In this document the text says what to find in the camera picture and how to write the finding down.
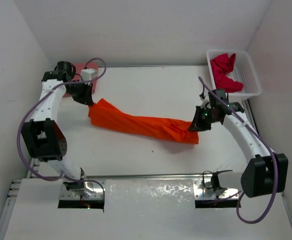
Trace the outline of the salmon pink t shirt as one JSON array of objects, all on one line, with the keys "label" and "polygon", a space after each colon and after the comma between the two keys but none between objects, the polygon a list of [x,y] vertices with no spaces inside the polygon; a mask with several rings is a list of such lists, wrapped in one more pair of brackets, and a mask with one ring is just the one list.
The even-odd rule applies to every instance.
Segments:
[{"label": "salmon pink t shirt", "polygon": [[96,90],[97,85],[97,76],[98,76],[98,64],[96,62],[90,62],[87,66],[86,63],[74,63],[74,67],[76,68],[76,75],[73,78],[73,81],[87,81],[94,80],[89,85],[92,86],[91,94],[93,94]]}]

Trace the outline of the orange t shirt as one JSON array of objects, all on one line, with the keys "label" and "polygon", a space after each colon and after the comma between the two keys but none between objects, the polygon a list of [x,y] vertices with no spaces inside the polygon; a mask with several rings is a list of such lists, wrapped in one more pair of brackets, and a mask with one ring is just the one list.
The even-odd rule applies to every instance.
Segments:
[{"label": "orange t shirt", "polygon": [[121,112],[105,99],[89,106],[93,126],[125,134],[146,136],[182,144],[199,144],[197,132],[189,131],[190,122],[164,117],[136,116]]}]

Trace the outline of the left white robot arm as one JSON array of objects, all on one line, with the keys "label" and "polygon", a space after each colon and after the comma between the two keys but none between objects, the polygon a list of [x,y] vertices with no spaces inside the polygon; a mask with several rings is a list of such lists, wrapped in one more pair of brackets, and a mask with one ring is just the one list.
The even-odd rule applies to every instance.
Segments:
[{"label": "left white robot arm", "polygon": [[54,70],[44,73],[40,104],[33,114],[22,124],[21,135],[31,157],[47,163],[57,174],[65,176],[64,186],[78,196],[92,191],[93,185],[83,182],[85,173],[66,157],[68,144],[57,125],[58,111],[64,95],[74,101],[92,106],[91,83],[98,75],[93,68],[83,68],[77,76],[76,67],[67,61],[57,63]]}]

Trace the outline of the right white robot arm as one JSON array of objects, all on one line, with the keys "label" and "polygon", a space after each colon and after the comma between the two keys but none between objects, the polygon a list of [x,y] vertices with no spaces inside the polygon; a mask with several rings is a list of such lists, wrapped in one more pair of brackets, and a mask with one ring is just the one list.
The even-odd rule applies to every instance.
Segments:
[{"label": "right white robot arm", "polygon": [[229,102],[225,90],[209,91],[204,103],[196,107],[190,132],[211,130],[221,123],[233,136],[243,152],[247,166],[239,178],[240,190],[249,198],[280,193],[285,190],[288,159],[266,146],[249,122],[244,121],[243,107]]}]

